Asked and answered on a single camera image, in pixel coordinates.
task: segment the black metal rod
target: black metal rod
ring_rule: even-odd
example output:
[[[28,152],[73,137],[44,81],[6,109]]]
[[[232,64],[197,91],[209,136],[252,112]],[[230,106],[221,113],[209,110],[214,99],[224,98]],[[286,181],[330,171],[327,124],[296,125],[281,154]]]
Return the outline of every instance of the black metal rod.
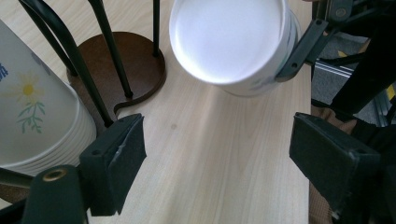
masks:
[[[74,41],[73,36],[70,34],[66,25],[62,22],[62,20],[58,17],[58,15],[50,8],[45,2],[42,0],[19,0],[22,5],[26,5],[24,7],[26,10],[34,12],[38,15],[38,17],[43,20],[51,31],[56,35],[59,42],[63,45],[65,52],[70,57],[70,61],[75,67],[78,75],[80,76],[82,82],[84,83],[85,88],[88,91],[88,94],[91,96],[93,103],[100,116],[102,117],[105,126],[109,127],[113,120],[109,116],[105,103],[100,96],[99,91],[97,90],[95,83],[90,75],[90,71],[88,70],[87,65],[84,63],[84,59],[82,58],[76,42]]]
[[[160,55],[160,0],[153,0],[153,52],[154,57]]]
[[[52,48],[55,50],[55,52],[61,58],[61,60],[64,63],[64,65],[70,71],[70,75],[77,76],[77,72],[76,72],[75,67],[70,62],[69,57],[64,53],[64,50],[62,49],[62,47],[59,44],[58,40],[53,36],[53,34],[50,31],[50,29],[47,26],[47,24],[44,23],[40,19],[40,17],[37,14],[35,14],[32,10],[29,10],[29,8],[27,8],[26,5],[22,4],[22,6],[25,9],[25,11],[27,12],[27,14],[32,18],[33,22],[38,27],[38,29],[41,31],[41,33],[44,35],[44,37],[46,37],[46,39],[49,41],[49,44],[52,46]]]
[[[292,51],[285,65],[283,65],[280,72],[276,75],[277,82],[285,82],[294,78],[300,71],[304,63],[307,63],[307,58],[312,54],[312,50],[318,45],[318,42],[323,38],[328,23],[322,20],[313,20],[308,26],[297,46]]]
[[[25,189],[30,188],[30,184],[33,180],[32,176],[23,175],[3,168],[0,168],[0,176],[0,184]]]
[[[126,97],[131,98],[133,96],[133,93],[129,86],[128,78],[125,74],[125,69],[122,65],[120,53],[117,49],[116,42],[110,28],[110,24],[108,23],[103,2],[102,0],[89,0],[89,2],[92,6],[93,12],[95,13],[96,19],[99,22],[99,26],[102,30],[103,36],[105,37],[107,47],[110,50],[110,55],[116,67],[117,74],[119,75],[120,83],[124,90],[124,94]]]

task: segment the black stand leg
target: black stand leg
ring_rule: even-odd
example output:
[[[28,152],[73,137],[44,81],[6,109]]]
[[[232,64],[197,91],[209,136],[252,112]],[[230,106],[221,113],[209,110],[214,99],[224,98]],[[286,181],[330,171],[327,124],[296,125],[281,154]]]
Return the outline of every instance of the black stand leg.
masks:
[[[153,5],[154,37],[152,55],[158,57],[160,56],[160,0],[153,0]]]
[[[32,176],[15,173],[3,168],[0,168],[0,176],[0,184],[25,189],[30,188],[30,184],[33,180]]]
[[[117,74],[119,75],[119,79],[121,82],[121,86],[124,90],[125,96],[131,98],[133,96],[133,93],[129,86],[128,78],[125,75],[125,70],[122,65],[122,60],[119,51],[116,47],[114,36],[113,33],[111,32],[110,24],[108,23],[103,2],[102,0],[89,0],[89,2],[91,3],[96,19],[99,22],[99,26],[102,29],[103,36],[105,37],[105,41],[107,43],[108,49],[110,50],[113,63],[116,66]]]

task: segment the yellow flower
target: yellow flower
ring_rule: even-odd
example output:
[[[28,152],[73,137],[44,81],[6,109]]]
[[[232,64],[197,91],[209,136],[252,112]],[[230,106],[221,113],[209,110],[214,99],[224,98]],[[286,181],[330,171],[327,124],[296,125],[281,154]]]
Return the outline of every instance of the yellow flower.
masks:
[[[34,105],[39,97],[44,94],[43,89],[37,87],[38,76],[32,72],[17,75],[19,83],[8,86],[8,91],[0,93],[1,96],[17,97],[17,102],[24,105]]]

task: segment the wooden table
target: wooden table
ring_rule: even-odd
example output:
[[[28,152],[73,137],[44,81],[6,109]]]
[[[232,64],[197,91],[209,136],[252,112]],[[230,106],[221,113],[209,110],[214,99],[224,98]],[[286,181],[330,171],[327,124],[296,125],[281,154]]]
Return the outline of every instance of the wooden table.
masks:
[[[47,0],[80,44],[100,34],[86,0]],[[105,0],[113,31],[152,38],[152,2]],[[189,76],[169,42],[173,1],[161,2],[160,48],[167,80],[158,93],[122,109],[145,116],[148,157],[122,214],[91,223],[307,223],[308,180],[289,158],[296,111],[309,113],[310,70],[255,98],[238,98]],[[303,31],[309,3],[290,7]],[[59,77],[65,67],[15,0],[0,1],[3,20]]]

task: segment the dark wooden base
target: dark wooden base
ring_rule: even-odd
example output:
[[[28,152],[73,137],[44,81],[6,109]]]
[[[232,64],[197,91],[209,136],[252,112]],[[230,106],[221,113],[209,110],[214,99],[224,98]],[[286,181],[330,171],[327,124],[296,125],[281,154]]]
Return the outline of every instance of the dark wooden base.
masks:
[[[12,187],[0,184],[0,198],[8,203],[16,203],[26,199],[29,195],[29,189]]]
[[[127,98],[120,84],[116,68],[102,35],[94,36],[78,48],[99,90],[110,117],[114,120],[120,108],[136,105],[148,99],[166,80],[165,59],[160,51],[152,55],[153,43],[142,35],[114,32],[114,39],[134,96]],[[98,134],[106,127],[79,77],[67,71],[71,86],[92,115]]]

